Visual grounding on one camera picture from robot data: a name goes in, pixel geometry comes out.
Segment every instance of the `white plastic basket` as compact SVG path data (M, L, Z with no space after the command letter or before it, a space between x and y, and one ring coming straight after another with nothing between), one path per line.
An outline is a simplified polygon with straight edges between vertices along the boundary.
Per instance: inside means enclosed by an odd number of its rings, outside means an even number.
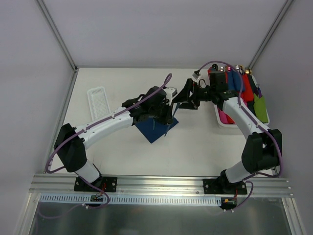
M255 84L257 84L254 76L252 76L252 79L253 79L253 82ZM222 129L238 129L238 126L236 124L224 124L224 123L221 122L220 115L219 115L219 110L218 110L216 105L214 105L214 110L215 110L215 115L216 115L217 122L218 122L220 128L222 128ZM268 117L268 122L264 123L264 125L266 125L266 126L269 125L269 117Z
M90 114L93 121L111 113L104 87L92 88L87 91Z

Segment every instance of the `red object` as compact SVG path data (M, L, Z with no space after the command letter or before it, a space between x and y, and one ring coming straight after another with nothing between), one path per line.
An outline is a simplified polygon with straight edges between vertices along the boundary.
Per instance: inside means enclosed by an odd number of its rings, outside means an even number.
M244 92L242 92L242 94L244 95L243 100L245 102L253 101L254 96L253 96L252 88L251 88L250 83L249 83L249 78L248 78L247 74L244 74L242 77L243 77L243 82L244 82L244 85L246 88L246 90Z
M210 73L211 73L212 71L215 71L215 69L213 69L212 67L210 67L210 68L207 70L207 74L209 75L209 78L210 78Z
M235 124L235 122L233 121L233 119L230 118L230 116L226 115L228 124Z
M227 72L225 72L226 83L228 83Z
M219 116L220 116L220 120L223 124L228 124L228 120L227 120L227 117L226 117L226 114L221 111L219 108L217 108L218 111L219 111Z

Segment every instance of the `blue cloth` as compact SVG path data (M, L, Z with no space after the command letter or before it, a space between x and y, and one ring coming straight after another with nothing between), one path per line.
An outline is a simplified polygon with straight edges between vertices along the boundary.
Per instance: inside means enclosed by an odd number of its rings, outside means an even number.
M233 80L233 73L230 72L226 72L227 73L227 84L228 84L228 89L230 91L235 91L235 85L234 85L234 80Z
M232 74L233 74L233 80L234 80L234 85L235 85L235 91L240 91L241 78L234 70L232 71ZM243 82L243 86L244 86L243 88L243 92L244 92L246 90L244 82Z
M153 123L153 118L149 118L146 121L139 122L136 124L138 130L144 135L144 137L150 142L153 143L161 136L163 136L168 131L168 126L162 125L158 122ZM173 124L170 125L169 129L172 129L178 123L177 119L174 118Z

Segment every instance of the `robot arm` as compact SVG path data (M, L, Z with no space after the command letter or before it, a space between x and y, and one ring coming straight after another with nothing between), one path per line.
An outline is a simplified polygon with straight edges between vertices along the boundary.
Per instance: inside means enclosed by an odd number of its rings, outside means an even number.
M189 78L182 91L173 100L174 103L181 103L179 106L181 109L195 110L198 109L201 101L212 101L229 115L246 139L242 160L222 171L213 187L221 188L225 193L232 192L238 182L251 174L279 165L274 143L261 129L268 131L275 138L280 151L282 134L277 129L270 130L245 105L239 104L237 92L228 90L224 72L212 71L210 86L206 85L204 88L200 87L197 81Z
M110 116L131 107L140 99L144 99L157 89L158 87L152 87L146 94L125 101L122 106L110 114ZM278 154L272 140L263 133L258 126L262 126L264 130L267 130L273 135L279 144L280 150L282 145L281 133L278 130L270 130L260 121L254 123L248 117L248 115L250 115L257 120L248 108L243 107L245 112L243 111L238 103L237 93L235 91L228 91L228 86L225 82L225 74L220 71L211 72L210 86L204 88L200 87L198 82L195 82L191 78L187 79L184 88L179 94L177 94L176 88L163 88L163 90L142 102L137 107L96 125L84 131L79 136L74 137L59 150L58 156L68 172L75 172L95 187L100 187L102 181L101 173L87 160L86 149L103 137L122 128L145 121L147 118L153 118L155 121L164 125L172 124L173 105L175 103L179 103L179 108L181 109L196 110L201 101L212 101L216 104L235 121L246 138L242 160L233 167L222 171L212 187L218 187L222 189L223 192L232 194L234 187L246 177L257 171L279 165ZM86 130L86 128L93 123L94 122L77 126L76 128L71 127L70 124L62 126L54 149L64 140L82 130Z
M117 108L109 116L113 116L125 110L134 103L137 103L140 99L144 99L151 93L155 92L158 88L159 87L152 87L146 94L125 101L121 107ZM65 166L65 169L68 172L75 172L83 177L88 183L100 187L102 182L101 173L86 158L86 149L90 148L94 143L105 136L120 129L135 125L138 122L145 121L147 118L153 118L164 125L172 124L173 98L176 94L176 88L164 88L134 109L125 111L114 118L90 128L89 130L86 130L87 127L96 123L97 120L77 127L72 127L69 123L63 125L55 142L54 149L70 136L85 130L59 150L58 156Z

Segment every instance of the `white table surface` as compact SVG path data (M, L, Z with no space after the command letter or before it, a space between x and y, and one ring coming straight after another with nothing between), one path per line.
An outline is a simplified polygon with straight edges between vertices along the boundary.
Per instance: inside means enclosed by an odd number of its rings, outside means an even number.
M190 69L79 69L65 123L91 122L87 90L104 86L111 111L127 99L160 86L168 73L168 86L180 91L194 70ZM207 70L202 70L207 77ZM117 131L87 150L87 158L102 174L218 176L241 159L245 138L237 130L218 126L214 106L202 102L198 110L178 109L179 123L166 137L150 144L135 127ZM56 156L52 169L62 166Z

